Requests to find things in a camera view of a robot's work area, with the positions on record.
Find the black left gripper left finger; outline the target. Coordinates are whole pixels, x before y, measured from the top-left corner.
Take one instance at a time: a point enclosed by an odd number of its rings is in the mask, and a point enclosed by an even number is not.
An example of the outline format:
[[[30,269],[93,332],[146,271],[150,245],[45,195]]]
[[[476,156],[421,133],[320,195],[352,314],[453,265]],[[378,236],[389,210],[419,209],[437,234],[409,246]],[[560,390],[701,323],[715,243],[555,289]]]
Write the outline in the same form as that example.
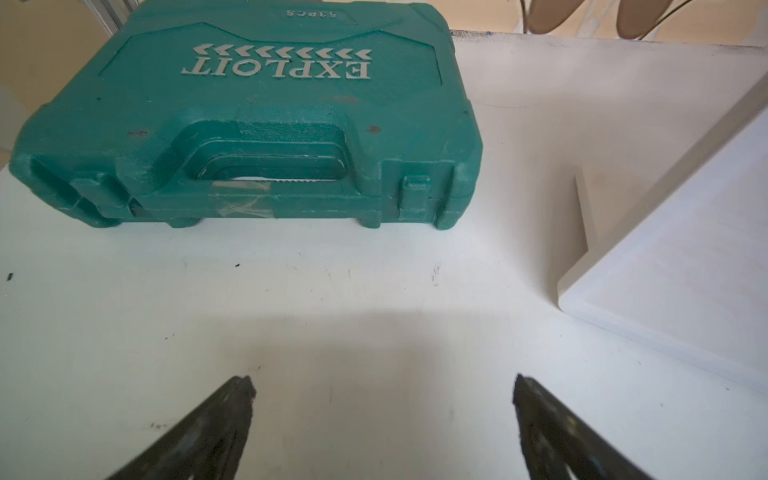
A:
[[[233,479],[247,442],[256,390],[234,376],[112,479]]]

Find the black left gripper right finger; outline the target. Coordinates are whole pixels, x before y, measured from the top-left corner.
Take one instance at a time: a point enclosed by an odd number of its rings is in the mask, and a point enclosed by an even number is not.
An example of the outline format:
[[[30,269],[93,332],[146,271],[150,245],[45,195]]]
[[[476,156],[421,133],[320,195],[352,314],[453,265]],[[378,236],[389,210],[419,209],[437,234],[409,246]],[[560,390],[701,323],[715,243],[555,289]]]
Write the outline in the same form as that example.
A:
[[[649,477],[534,378],[516,377],[512,403],[530,478]]]

